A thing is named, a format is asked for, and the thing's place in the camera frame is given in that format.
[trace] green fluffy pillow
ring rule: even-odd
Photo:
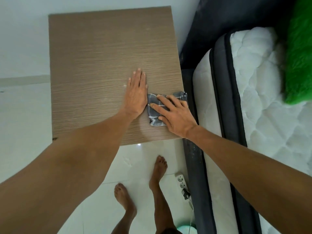
[[[288,30],[286,103],[312,100],[312,0],[297,0]]]

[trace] foot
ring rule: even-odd
[[[114,194],[119,204],[121,204],[126,212],[131,214],[131,216],[134,218],[137,214],[137,209],[132,199],[130,198],[127,188],[123,184],[118,183],[115,186]]]
[[[150,179],[150,189],[153,190],[159,185],[160,179],[163,177],[167,170],[167,162],[164,157],[158,156],[154,165],[152,177]]]

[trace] leg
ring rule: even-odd
[[[165,158],[158,156],[150,179],[150,189],[153,192],[155,203],[156,234],[160,234],[168,228],[176,230],[169,206],[159,187],[159,181],[165,174],[167,167]]]
[[[137,214],[137,209],[123,184],[118,183],[115,186],[114,193],[116,200],[124,207],[126,212],[114,228],[112,234],[128,234],[131,223]]]

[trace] white tile floor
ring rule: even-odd
[[[31,162],[52,139],[50,84],[2,88],[0,94],[0,182]],[[154,233],[154,201],[148,180],[158,155],[168,169],[160,186],[175,225],[188,224],[193,212],[181,195],[174,174],[187,179],[182,140],[166,140],[120,147],[102,185],[72,213],[59,233],[110,233],[123,208],[114,186],[122,182],[138,208],[130,233]]]

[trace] wood grain surface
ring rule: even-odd
[[[170,7],[50,15],[49,39],[53,137],[114,115],[138,67],[149,93],[183,90]],[[145,110],[122,145],[171,138]]]

